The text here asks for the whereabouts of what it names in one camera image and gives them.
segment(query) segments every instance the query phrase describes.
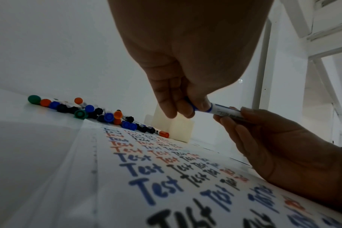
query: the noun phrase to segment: green marker cap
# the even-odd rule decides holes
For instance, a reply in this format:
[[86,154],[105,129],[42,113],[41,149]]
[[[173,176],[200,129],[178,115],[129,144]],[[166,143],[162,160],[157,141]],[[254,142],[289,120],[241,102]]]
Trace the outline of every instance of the green marker cap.
[[77,119],[86,119],[88,117],[88,114],[84,109],[81,109],[81,110],[77,110],[74,113],[74,117],[76,117]]
[[41,102],[41,98],[37,95],[31,95],[28,97],[28,101],[31,104],[39,104]]

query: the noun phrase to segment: black marker cap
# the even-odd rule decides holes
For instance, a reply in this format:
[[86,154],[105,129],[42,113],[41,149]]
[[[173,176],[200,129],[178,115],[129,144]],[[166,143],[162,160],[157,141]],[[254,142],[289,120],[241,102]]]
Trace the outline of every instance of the black marker cap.
[[106,121],[104,120],[104,115],[99,115],[99,116],[97,117],[97,121],[98,121],[98,122],[101,122],[101,123],[106,123]]
[[93,112],[94,112],[96,115],[102,115],[102,114],[103,114],[103,109],[101,109],[101,108],[96,108]]
[[69,109],[67,107],[67,105],[65,104],[60,104],[59,106],[57,106],[56,108],[57,112],[62,112],[62,113],[68,113]]
[[73,106],[73,107],[71,107],[71,108],[68,109],[68,112],[71,113],[71,114],[74,114],[74,113],[75,113],[76,111],[78,111],[78,110],[80,110],[79,107]]
[[97,119],[97,114],[95,112],[89,112],[87,118],[89,118],[89,119]]
[[151,133],[151,134],[153,134],[153,133],[155,133],[155,129],[153,128],[153,127],[151,127],[151,126],[148,126],[148,127],[146,127],[147,128],[147,132],[148,133]]
[[132,116],[126,116],[125,120],[130,123],[133,123],[135,121],[135,119]]
[[147,127],[146,126],[141,127],[139,124],[137,124],[137,130],[141,131],[142,133],[146,133]]

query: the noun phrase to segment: orange marker cap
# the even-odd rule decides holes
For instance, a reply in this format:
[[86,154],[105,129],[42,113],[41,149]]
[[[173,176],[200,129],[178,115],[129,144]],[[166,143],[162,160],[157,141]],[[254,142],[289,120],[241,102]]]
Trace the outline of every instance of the orange marker cap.
[[39,103],[43,107],[48,107],[50,106],[51,100],[48,99],[42,99],[41,102]]
[[77,97],[77,98],[74,99],[74,102],[75,102],[76,104],[82,104],[82,103],[83,103],[83,99],[80,98],[80,97]]
[[165,131],[159,131],[159,135],[162,136],[162,137],[165,137],[165,138],[170,137],[170,134],[165,132]]
[[115,124],[115,125],[120,125],[121,122],[122,122],[121,119],[116,119],[116,118],[115,118],[115,119],[113,120],[113,124]]
[[122,119],[122,112],[121,111],[115,111],[113,113],[113,116],[115,117],[115,119]]

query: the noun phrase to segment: air vent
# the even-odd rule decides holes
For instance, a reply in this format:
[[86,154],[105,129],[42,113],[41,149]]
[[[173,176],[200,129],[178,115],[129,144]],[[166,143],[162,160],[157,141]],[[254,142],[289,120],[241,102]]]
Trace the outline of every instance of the air vent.
[[333,2],[336,2],[336,1],[337,0],[325,0],[325,1],[323,1],[321,3],[321,7],[323,8],[323,7],[325,7],[325,6],[329,5],[329,4],[332,4]]

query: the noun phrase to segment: pile of markers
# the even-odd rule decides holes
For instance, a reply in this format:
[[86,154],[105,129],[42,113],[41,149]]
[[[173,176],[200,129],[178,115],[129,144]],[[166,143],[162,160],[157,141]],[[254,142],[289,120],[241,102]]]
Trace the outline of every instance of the pile of markers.
[[103,108],[99,108],[97,105],[86,104],[82,98],[77,97],[74,102],[78,105],[73,106],[68,102],[59,101],[58,99],[42,99],[37,95],[31,95],[28,97],[28,101],[31,104],[41,105],[50,109],[54,109],[61,113],[73,114],[77,119],[95,119],[101,123],[109,123],[113,125],[120,125],[125,129],[139,130],[143,133],[158,134],[159,136],[168,138],[169,133],[165,131],[157,130],[151,126],[140,124],[135,121],[132,116],[124,116],[121,110],[107,111]]

